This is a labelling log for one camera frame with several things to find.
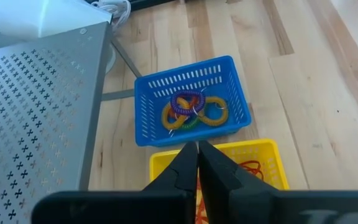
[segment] blue plastic basket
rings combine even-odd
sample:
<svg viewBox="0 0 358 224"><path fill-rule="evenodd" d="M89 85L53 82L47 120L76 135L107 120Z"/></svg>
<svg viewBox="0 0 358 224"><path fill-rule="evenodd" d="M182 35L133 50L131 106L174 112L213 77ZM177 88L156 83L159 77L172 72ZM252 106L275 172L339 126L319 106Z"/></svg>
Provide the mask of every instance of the blue plastic basket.
<svg viewBox="0 0 358 224"><path fill-rule="evenodd" d="M199 123L189 131L170 133L161 123L163 107L178 90L202 90L206 96L226 100L229 118L219 127ZM206 115L216 119L222 111L208 105ZM234 61L230 56L213 58L164 72L138 78L135 81L135 137L139 146L168 146L235 133L251 123L244 93Z"/></svg>

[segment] basket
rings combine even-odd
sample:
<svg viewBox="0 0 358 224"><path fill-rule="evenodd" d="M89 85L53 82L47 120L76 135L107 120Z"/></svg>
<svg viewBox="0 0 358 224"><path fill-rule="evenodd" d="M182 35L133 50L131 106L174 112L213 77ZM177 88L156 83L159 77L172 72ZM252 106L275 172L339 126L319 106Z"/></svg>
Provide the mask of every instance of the basket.
<svg viewBox="0 0 358 224"><path fill-rule="evenodd" d="M224 99L229 118L219 127L200 123L190 131L166 130L161 123L163 107L178 90L203 90L206 96ZM221 109L209 106L206 115L221 116ZM251 123L251 116L230 56L179 67L135 81L135 138L139 146L168 146L187 141L232 134Z"/></svg>
<svg viewBox="0 0 358 224"><path fill-rule="evenodd" d="M279 190L289 189L284 167L273 140L260 139L218 144L215 148L222 151L234 162L257 160L264 173L264 181ZM171 163L180 150L158 152L150 158L150 181L153 181Z"/></svg>

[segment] yellow spiral keychain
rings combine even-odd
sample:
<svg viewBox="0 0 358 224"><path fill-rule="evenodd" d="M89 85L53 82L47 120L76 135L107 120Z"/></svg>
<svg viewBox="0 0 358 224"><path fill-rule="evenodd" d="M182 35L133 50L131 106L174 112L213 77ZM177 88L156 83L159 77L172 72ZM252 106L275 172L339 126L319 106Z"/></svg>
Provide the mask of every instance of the yellow spiral keychain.
<svg viewBox="0 0 358 224"><path fill-rule="evenodd" d="M218 119L211 119L205 116L204 109L202 109L198 113L198 117L200 118L200 121L204 122L205 124L209 126L220 126L224 124L227 121L227 118L229 117L229 110L227 109L226 102L217 96L208 96L206 97L206 104L208 103L217 103L221 109L222 109L222 116Z"/></svg>
<svg viewBox="0 0 358 224"><path fill-rule="evenodd" d="M183 109L190 109L189 103L183 98L178 98L177 103ZM187 119L187 116L180 115L174 123L169 123L168 113L169 113L170 109L171 109L171 104L170 104L170 102L168 102L167 105L165 105L164 109L162 110L161 122L162 122L162 125L164 126L164 128L167 128L168 130L175 130L175 129L180 128L183 125L183 123Z"/></svg>

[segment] white cable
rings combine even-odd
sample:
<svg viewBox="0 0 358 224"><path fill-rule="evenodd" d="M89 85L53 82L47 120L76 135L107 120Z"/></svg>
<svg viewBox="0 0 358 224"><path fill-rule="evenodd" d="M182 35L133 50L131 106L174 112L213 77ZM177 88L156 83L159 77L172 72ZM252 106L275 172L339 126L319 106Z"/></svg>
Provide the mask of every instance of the white cable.
<svg viewBox="0 0 358 224"><path fill-rule="evenodd" d="M127 22L131 13L131 4L128 0L99 0L91 4L112 14L111 27L113 33Z"/></svg>

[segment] yellow plastic basket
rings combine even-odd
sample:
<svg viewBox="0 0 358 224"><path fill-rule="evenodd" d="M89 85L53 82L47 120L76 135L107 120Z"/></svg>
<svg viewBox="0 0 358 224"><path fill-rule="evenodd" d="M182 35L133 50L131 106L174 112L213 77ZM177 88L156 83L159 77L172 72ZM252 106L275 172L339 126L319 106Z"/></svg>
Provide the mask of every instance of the yellow plastic basket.
<svg viewBox="0 0 358 224"><path fill-rule="evenodd" d="M260 162L264 181L279 189L289 189L284 167L276 143L270 139L241 141L215 145L234 162L256 160ZM158 152L150 158L150 181L153 181L171 163L180 150Z"/></svg>

